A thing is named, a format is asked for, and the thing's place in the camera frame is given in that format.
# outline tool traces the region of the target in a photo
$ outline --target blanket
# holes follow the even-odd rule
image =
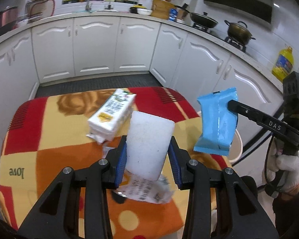
[[[163,87],[126,88],[136,94],[133,110],[175,122],[180,148],[207,167],[221,170],[230,166],[226,157],[193,151],[202,132],[202,119],[178,92]],[[86,137],[87,120],[115,89],[87,91],[30,100],[22,104],[11,120],[0,159],[0,207],[5,221],[14,229],[22,221],[47,186],[66,166],[89,167],[102,158],[102,145]],[[129,119],[107,146],[116,147],[126,135]],[[119,238],[156,239],[176,232],[185,222],[188,193],[174,183],[166,158],[163,175],[175,191],[166,204],[126,199],[107,191],[112,233]],[[211,208],[216,207],[211,190]],[[85,189],[80,195],[79,235],[84,237]]]

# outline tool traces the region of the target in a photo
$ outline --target black floor mat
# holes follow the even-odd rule
[[[45,87],[40,86],[35,97],[40,98],[74,92],[85,92],[111,88],[147,86],[161,86],[161,84],[150,73],[110,76],[53,84]]]

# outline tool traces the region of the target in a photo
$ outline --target white sponge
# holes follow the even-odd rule
[[[174,121],[133,111],[126,139],[126,169],[144,179],[157,181],[174,127]]]

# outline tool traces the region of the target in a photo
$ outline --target black cable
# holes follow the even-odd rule
[[[286,194],[288,196],[291,196],[293,197],[294,195],[288,193],[288,192],[285,192],[285,191],[282,191],[280,189],[278,189],[277,187],[273,186],[273,184],[268,180],[268,177],[267,177],[267,161],[268,161],[268,156],[269,156],[269,151],[270,151],[270,147],[271,147],[271,144],[273,142],[273,139],[274,139],[274,136],[271,136],[271,139],[270,139],[270,142],[269,142],[269,146],[268,146],[268,149],[267,149],[267,154],[266,154],[266,159],[265,159],[265,170],[264,170],[264,173],[265,173],[265,180],[266,180],[266,183],[267,185],[271,186],[272,188],[274,188],[274,190],[276,192],[279,192],[279,193],[283,193],[283,194]]]

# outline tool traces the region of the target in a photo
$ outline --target white glove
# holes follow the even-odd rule
[[[296,156],[288,156],[281,155],[282,150],[283,143],[274,138],[267,161],[267,178],[269,181],[273,181],[276,176],[275,172],[278,170],[289,171],[282,191],[290,193],[299,187],[299,151],[297,151]]]

